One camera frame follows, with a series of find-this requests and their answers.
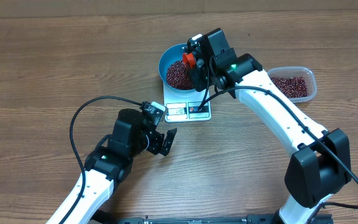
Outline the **red plastic scoop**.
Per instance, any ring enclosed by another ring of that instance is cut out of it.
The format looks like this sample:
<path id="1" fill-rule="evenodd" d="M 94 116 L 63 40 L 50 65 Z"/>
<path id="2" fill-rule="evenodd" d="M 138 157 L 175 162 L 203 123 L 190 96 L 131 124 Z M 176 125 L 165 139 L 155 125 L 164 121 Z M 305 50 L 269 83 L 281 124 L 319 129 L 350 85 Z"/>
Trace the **red plastic scoop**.
<path id="1" fill-rule="evenodd" d="M 182 60 L 185 65 L 188 65 L 191 69 L 196 66 L 196 59 L 192 53 L 183 53 Z"/>

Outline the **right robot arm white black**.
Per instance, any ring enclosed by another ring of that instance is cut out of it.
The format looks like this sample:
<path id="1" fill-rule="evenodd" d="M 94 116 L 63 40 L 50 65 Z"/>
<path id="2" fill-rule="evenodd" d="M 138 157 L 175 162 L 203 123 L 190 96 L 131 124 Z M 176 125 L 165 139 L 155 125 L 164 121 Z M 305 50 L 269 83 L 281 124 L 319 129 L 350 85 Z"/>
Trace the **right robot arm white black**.
<path id="1" fill-rule="evenodd" d="M 274 223 L 311 223 L 323 203 L 350 182 L 350 145 L 340 129 L 328 131 L 299 110 L 250 54 L 236 55 L 217 28 L 190 38 L 183 60 L 196 91 L 213 85 L 254 111 L 286 149 L 287 202 Z"/>

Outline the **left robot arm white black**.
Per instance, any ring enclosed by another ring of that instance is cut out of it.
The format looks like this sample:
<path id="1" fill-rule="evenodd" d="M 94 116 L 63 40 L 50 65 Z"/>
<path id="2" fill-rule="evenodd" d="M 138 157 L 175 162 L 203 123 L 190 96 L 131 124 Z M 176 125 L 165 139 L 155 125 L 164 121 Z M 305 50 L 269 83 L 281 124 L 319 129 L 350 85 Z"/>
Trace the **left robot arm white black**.
<path id="1" fill-rule="evenodd" d="M 156 128 L 167 108 L 145 102 L 140 110 L 120 110 L 111 134 L 105 135 L 85 160 L 85 173 L 48 223 L 88 223 L 129 175 L 134 157 L 143 151 L 167 156 L 177 133 Z"/>

